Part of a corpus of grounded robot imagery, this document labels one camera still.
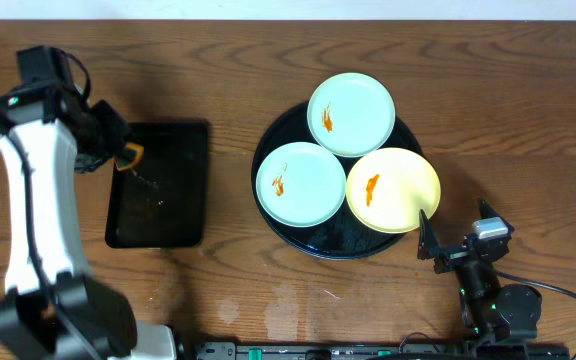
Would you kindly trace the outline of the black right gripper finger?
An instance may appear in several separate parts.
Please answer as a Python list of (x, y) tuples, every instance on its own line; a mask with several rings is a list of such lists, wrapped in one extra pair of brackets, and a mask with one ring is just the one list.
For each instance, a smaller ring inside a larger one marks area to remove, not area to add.
[(419, 211), (419, 230), (417, 258), (428, 260), (437, 257), (440, 252), (439, 242), (424, 210)]
[(481, 219), (501, 217), (501, 215), (483, 198), (477, 200), (477, 206)]

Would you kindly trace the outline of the orange green sponge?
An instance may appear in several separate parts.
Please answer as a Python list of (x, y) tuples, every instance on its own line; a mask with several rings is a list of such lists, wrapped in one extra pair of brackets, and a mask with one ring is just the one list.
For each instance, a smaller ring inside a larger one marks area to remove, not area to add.
[(125, 146), (114, 156), (117, 171), (126, 171), (136, 167), (142, 160), (144, 147), (142, 145), (127, 142)]

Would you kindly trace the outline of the light green plate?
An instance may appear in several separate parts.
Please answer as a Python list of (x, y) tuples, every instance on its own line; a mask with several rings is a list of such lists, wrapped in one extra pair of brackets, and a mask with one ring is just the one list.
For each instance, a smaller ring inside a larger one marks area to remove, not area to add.
[(377, 79), (355, 72), (323, 81), (309, 99), (306, 116), (314, 140), (348, 158), (381, 147), (396, 123), (395, 104), (387, 88)]
[(333, 153), (310, 142), (280, 146), (254, 176), (262, 209), (283, 225), (305, 228), (331, 218), (345, 199), (346, 174)]

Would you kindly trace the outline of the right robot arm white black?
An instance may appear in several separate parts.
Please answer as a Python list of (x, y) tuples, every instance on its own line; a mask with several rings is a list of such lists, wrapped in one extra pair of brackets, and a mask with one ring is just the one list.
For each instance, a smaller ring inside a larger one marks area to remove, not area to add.
[(483, 199), (480, 219), (460, 245), (442, 247), (424, 211), (419, 212), (417, 258), (434, 261), (437, 274), (453, 272), (460, 285), (464, 324), (475, 331), (465, 353), (476, 359), (527, 359), (537, 337), (542, 296), (522, 284), (502, 286), (493, 263), (509, 253), (514, 227)]

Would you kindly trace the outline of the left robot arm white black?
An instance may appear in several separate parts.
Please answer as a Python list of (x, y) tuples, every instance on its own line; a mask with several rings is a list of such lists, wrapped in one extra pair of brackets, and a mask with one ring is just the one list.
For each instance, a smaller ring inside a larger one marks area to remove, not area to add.
[(0, 97), (11, 209), (0, 343), (18, 359), (177, 359), (173, 330), (137, 320), (83, 250), (74, 176), (119, 153), (125, 128), (88, 92), (32, 77)]

